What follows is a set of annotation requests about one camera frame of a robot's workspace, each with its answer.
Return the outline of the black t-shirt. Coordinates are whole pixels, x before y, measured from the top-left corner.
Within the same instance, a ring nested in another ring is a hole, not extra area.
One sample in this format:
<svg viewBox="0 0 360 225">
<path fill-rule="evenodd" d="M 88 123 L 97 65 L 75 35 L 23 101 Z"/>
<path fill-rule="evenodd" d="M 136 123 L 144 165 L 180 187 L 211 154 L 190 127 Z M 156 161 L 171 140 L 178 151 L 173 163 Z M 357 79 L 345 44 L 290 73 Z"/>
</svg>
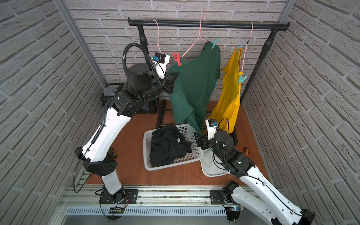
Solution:
<svg viewBox="0 0 360 225">
<path fill-rule="evenodd" d="M 150 162 L 152 167 L 173 163 L 176 159 L 191 153 L 192 144 L 174 124 L 155 130 L 151 137 Z"/>
</svg>

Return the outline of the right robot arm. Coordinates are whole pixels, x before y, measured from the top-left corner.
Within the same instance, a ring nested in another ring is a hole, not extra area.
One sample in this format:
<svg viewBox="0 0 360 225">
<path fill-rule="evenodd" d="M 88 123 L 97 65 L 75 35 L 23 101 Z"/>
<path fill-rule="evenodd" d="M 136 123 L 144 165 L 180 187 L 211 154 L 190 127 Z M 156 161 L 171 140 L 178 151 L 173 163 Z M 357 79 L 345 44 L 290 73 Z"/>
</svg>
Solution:
<svg viewBox="0 0 360 225">
<path fill-rule="evenodd" d="M 226 131 L 218 130 L 213 138 L 195 133 L 195 139 L 198 147 L 210 149 L 221 160 L 225 170 L 258 195 L 254 197 L 238 183 L 229 181 L 222 188 L 224 202 L 244 206 L 268 225 L 310 225 L 313 222 L 314 213 L 301 209 L 281 194 L 245 153 L 236 150 Z"/>
</svg>

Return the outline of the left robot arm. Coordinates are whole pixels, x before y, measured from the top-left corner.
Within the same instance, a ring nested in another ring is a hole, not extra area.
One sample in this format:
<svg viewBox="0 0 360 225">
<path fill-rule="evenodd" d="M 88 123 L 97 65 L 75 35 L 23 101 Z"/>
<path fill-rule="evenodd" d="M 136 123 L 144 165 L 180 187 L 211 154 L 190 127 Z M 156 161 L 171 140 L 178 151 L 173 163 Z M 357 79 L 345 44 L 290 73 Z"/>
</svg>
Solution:
<svg viewBox="0 0 360 225">
<path fill-rule="evenodd" d="M 127 53 L 136 47 L 143 52 L 146 63 L 127 66 Z M 166 73 L 170 56 L 155 52 L 150 57 L 147 50 L 138 43 L 128 44 L 122 55 L 122 66 L 127 78 L 126 88 L 106 101 L 100 126 L 83 147 L 77 147 L 75 154 L 86 171 L 100 176 L 103 193 L 110 201 L 120 203 L 125 199 L 125 191 L 116 168 L 117 162 L 108 152 L 121 130 L 149 101 L 155 100 L 159 93 L 173 91 L 177 73 Z"/>
</svg>

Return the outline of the red clothespin green shirt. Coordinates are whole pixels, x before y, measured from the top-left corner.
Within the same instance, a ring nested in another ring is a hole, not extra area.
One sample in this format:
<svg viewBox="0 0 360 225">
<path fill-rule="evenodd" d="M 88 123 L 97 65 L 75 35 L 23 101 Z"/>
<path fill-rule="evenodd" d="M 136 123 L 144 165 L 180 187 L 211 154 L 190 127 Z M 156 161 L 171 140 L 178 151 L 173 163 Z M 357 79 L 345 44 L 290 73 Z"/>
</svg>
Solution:
<svg viewBox="0 0 360 225">
<path fill-rule="evenodd" d="M 173 52 L 172 53 L 173 58 L 175 60 L 175 62 L 178 64 L 178 66 L 181 66 L 181 57 L 180 57 L 180 53 L 179 52 Z"/>
</svg>

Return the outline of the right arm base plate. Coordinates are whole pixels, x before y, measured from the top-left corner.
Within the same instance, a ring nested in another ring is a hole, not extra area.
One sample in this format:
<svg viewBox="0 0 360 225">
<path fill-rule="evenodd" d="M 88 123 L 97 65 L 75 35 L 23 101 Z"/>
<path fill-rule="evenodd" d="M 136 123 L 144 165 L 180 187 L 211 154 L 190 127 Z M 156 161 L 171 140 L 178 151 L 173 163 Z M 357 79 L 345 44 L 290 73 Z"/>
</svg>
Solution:
<svg viewBox="0 0 360 225">
<path fill-rule="evenodd" d="M 234 203 L 231 195 L 223 190 L 210 190 L 210 199 L 212 205 L 231 205 Z"/>
</svg>

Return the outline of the pink hanger of black shirt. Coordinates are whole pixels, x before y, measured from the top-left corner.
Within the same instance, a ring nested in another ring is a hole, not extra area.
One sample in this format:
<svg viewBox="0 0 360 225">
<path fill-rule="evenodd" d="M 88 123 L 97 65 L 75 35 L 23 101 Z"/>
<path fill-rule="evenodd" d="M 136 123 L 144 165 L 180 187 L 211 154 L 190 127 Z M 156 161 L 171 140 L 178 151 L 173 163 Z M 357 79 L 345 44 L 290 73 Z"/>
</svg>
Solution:
<svg viewBox="0 0 360 225">
<path fill-rule="evenodd" d="M 159 27 L 159 24 L 157 22 L 157 20 L 153 19 L 152 21 L 154 21 L 157 25 L 157 43 L 156 43 L 156 46 L 158 48 L 158 50 L 160 51 L 160 53 L 162 53 L 161 49 L 160 49 L 160 46 L 159 46 L 159 38 L 160 38 L 160 27 Z"/>
</svg>

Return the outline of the green t-shirt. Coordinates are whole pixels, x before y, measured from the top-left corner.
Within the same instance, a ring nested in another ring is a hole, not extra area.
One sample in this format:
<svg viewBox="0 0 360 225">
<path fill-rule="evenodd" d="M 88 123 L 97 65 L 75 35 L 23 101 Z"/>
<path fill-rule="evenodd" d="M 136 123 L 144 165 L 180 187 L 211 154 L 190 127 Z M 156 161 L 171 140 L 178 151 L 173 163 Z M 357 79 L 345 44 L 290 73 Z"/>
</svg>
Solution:
<svg viewBox="0 0 360 225">
<path fill-rule="evenodd" d="M 197 133 L 203 132 L 208 102 L 220 77 L 219 46 L 205 43 L 193 60 L 172 65 L 168 73 L 177 73 L 170 101 L 176 123 L 188 123 Z"/>
</svg>

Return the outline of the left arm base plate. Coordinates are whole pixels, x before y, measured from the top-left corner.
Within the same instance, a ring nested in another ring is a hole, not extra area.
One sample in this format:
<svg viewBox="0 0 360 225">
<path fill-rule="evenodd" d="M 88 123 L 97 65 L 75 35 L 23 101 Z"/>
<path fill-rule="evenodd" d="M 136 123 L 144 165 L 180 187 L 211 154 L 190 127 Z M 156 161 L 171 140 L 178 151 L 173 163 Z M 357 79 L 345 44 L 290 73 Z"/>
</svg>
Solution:
<svg viewBox="0 0 360 225">
<path fill-rule="evenodd" d="M 135 204 L 137 201 L 138 189 L 121 189 L 119 192 L 111 195 L 105 188 L 100 194 L 100 204 Z"/>
</svg>

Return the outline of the teal clothespin green shirt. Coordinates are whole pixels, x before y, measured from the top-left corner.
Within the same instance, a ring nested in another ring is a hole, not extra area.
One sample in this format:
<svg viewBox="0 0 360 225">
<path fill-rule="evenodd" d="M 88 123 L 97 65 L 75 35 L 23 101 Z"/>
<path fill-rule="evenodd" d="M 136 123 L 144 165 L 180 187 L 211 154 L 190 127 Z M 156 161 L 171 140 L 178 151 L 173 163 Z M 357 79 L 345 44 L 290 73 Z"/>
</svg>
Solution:
<svg viewBox="0 0 360 225">
<path fill-rule="evenodd" d="M 215 46 L 217 45 L 218 40 L 219 40 L 218 38 L 213 38 L 212 39 L 212 42 L 211 42 L 212 43 L 212 47 L 211 47 L 212 49 L 215 48 Z"/>
</svg>

